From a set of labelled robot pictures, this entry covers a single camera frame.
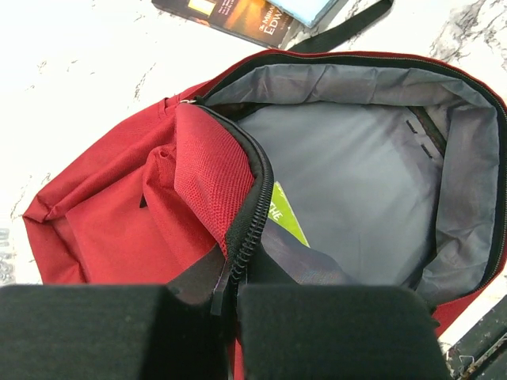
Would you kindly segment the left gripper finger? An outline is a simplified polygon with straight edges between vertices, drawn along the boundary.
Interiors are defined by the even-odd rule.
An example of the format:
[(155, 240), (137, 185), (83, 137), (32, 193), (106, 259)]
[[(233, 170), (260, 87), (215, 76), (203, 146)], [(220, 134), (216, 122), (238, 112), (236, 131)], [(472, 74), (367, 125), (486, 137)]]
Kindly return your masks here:
[(212, 316), (225, 317), (234, 309), (231, 266), (218, 244), (167, 286), (178, 299)]

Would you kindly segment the green illustrated book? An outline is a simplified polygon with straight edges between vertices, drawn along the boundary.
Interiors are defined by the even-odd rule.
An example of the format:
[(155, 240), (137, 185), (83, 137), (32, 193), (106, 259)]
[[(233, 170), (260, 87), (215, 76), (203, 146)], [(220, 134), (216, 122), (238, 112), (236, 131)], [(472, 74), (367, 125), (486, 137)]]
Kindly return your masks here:
[(273, 185), (273, 192), (269, 206), (269, 219), (275, 222), (278, 226), (284, 228), (300, 243), (306, 247), (310, 247), (307, 237), (305, 236), (303, 229), (295, 216), (295, 212), (293, 211), (292, 206), (278, 181), (275, 181)]

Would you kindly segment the red student backpack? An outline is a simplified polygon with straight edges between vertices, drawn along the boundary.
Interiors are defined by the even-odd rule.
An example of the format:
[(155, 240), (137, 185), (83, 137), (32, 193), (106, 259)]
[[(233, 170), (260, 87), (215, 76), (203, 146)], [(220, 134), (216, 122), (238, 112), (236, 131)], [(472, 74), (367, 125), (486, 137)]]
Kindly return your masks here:
[[(447, 379), (436, 339), (506, 260), (506, 106), (317, 36), (122, 121), (23, 219), (43, 283), (15, 379)], [(167, 286), (216, 244), (225, 317)]]

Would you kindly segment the dark brown book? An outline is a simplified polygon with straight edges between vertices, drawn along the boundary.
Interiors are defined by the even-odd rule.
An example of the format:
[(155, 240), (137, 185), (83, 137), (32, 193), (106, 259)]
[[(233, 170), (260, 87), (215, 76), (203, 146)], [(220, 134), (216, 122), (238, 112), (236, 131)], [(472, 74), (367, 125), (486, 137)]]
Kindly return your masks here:
[(284, 49), (301, 24), (263, 0), (155, 0), (159, 10), (265, 48)]

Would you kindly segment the light blue book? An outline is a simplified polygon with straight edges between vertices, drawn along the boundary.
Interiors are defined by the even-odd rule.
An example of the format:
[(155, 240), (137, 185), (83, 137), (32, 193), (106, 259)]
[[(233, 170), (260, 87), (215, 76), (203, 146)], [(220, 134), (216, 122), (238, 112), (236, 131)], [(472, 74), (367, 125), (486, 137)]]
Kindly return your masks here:
[(269, 3), (308, 28), (315, 27), (338, 0), (269, 0)]

